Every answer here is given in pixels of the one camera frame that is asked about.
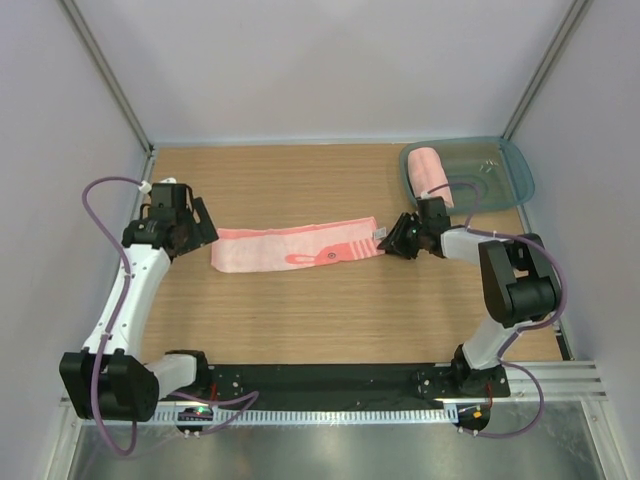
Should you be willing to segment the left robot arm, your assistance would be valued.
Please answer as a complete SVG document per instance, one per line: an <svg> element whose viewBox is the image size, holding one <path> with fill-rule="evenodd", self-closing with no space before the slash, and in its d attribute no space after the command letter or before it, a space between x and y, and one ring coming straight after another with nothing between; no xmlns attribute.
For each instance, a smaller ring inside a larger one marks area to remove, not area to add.
<svg viewBox="0 0 640 480"><path fill-rule="evenodd" d="M137 187L150 200L121 238L108 238L120 265L102 314L81 350L64 353L59 364L82 419L146 422L164 398L182 392L199 400L213 386L201 351L170 350L149 364L139 359L151 307L173 261L218 235L203 199L190 186L167 178Z"/></svg>

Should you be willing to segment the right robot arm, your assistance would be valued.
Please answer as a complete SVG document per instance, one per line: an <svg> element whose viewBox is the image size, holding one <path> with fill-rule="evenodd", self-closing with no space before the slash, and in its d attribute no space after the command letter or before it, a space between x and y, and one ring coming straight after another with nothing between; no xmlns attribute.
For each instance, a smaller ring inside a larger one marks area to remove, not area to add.
<svg viewBox="0 0 640 480"><path fill-rule="evenodd" d="M487 318L459 345L449 381L464 396L480 396L502 375L501 360L519 334L558 313L563 287L557 263L535 233L508 235L453 225L440 197L420 199L400 215L378 245L388 255L415 259L422 250L480 269Z"/></svg>

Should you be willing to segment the small pink cloth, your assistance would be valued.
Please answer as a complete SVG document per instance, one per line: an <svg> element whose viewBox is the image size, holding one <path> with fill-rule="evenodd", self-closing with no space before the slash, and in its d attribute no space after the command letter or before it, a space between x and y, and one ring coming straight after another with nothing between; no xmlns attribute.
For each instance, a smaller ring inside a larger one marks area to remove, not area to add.
<svg viewBox="0 0 640 480"><path fill-rule="evenodd" d="M328 266L383 253L387 229L373 217L284 229L220 229L211 266L222 273L261 273Z"/></svg>

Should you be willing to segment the large pink towel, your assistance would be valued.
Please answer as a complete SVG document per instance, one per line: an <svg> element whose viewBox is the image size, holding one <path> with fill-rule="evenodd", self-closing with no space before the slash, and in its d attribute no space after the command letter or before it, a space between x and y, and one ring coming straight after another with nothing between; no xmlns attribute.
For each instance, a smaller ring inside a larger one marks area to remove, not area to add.
<svg viewBox="0 0 640 480"><path fill-rule="evenodd" d="M448 179L437 151L431 147L420 147L408 154L408 177L416 199L426 194L440 196L446 207L453 208L454 202Z"/></svg>

